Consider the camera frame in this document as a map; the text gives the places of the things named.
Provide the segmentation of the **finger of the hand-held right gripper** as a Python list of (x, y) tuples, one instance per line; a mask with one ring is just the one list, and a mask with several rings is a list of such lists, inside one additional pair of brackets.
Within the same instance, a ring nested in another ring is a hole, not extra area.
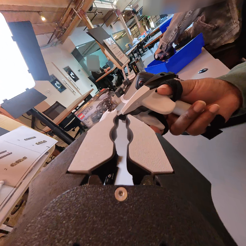
[(159, 121), (157, 119), (157, 117), (152, 116), (150, 114), (150, 112), (140, 112), (137, 115), (134, 115), (135, 118), (137, 118), (138, 120), (144, 122), (145, 124), (149, 125), (149, 126), (155, 126), (157, 127), (159, 130), (164, 130), (165, 126), (163, 123), (161, 123), (161, 121)]
[(168, 96), (160, 95), (155, 89), (143, 86), (138, 89), (121, 109), (122, 115), (138, 115), (141, 112), (152, 110), (160, 114), (171, 113), (176, 106)]

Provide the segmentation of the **studio light panel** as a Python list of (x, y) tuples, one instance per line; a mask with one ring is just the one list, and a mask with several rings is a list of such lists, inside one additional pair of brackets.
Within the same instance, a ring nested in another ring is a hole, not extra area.
[(0, 14), (0, 101), (12, 118), (19, 118), (47, 99), (35, 89), (48, 73), (30, 21), (7, 22)]

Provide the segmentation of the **person's right hand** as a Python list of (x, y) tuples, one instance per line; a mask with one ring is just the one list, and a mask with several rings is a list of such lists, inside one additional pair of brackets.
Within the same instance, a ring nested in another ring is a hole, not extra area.
[(231, 83), (217, 78), (190, 79), (181, 81), (181, 101), (190, 104), (180, 116), (165, 115), (169, 131), (178, 136), (183, 132), (192, 136), (205, 133), (216, 115), (228, 121), (243, 103), (240, 90)]

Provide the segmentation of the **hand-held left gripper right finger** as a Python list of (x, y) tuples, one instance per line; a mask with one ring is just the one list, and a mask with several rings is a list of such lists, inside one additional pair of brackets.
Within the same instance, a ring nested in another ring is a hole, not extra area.
[(132, 115), (126, 116), (127, 157), (149, 174), (173, 173), (173, 168), (153, 129)]

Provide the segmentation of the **lego set box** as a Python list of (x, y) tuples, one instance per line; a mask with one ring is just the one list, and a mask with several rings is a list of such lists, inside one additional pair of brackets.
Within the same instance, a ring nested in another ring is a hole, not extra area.
[(118, 103), (109, 89), (102, 89), (85, 105), (75, 112), (75, 116), (87, 127), (92, 128), (102, 118), (103, 114), (113, 111)]

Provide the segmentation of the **black light stand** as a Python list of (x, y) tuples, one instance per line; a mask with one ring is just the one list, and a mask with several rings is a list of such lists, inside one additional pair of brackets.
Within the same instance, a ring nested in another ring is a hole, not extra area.
[(48, 131), (52, 131), (54, 135), (56, 135), (66, 144), (70, 145), (73, 141), (75, 141), (75, 138), (70, 136), (66, 131), (64, 131), (61, 127), (56, 125), (54, 122), (52, 122), (50, 119), (48, 119), (45, 115), (43, 115), (35, 108), (30, 109), (26, 113), (36, 117), (38, 120), (44, 123), (50, 129)]

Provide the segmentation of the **wooden work table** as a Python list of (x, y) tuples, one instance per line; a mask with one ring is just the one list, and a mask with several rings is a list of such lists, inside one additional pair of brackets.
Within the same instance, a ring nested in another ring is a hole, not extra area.
[(53, 123), (58, 125), (61, 123), (84, 99), (93, 91), (91, 90), (87, 91), (85, 94), (80, 96), (78, 99), (76, 99), (72, 104), (70, 104), (62, 113), (60, 113), (54, 120), (52, 120)]

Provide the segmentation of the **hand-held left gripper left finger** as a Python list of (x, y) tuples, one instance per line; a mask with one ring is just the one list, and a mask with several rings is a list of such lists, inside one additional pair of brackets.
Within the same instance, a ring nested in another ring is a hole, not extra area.
[(104, 113), (101, 120), (87, 131), (68, 172), (92, 174), (115, 155), (117, 138), (117, 113)]

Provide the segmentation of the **small blue plastic bin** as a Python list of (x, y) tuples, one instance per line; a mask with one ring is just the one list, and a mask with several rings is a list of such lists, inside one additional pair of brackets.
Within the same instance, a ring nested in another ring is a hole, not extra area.
[(164, 32), (167, 30), (167, 28), (168, 28), (168, 26), (170, 25), (170, 22), (171, 22), (173, 16), (174, 16), (174, 15), (169, 16), (169, 17), (168, 17), (168, 18), (160, 25), (159, 29), (160, 29), (161, 33), (164, 33)]

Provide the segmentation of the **black flag board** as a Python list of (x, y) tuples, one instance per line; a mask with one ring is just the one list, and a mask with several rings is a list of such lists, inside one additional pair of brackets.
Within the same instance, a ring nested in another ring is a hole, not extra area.
[(87, 34), (103, 47), (103, 53), (118, 69), (124, 69), (130, 59), (116, 41), (102, 28), (88, 29)]

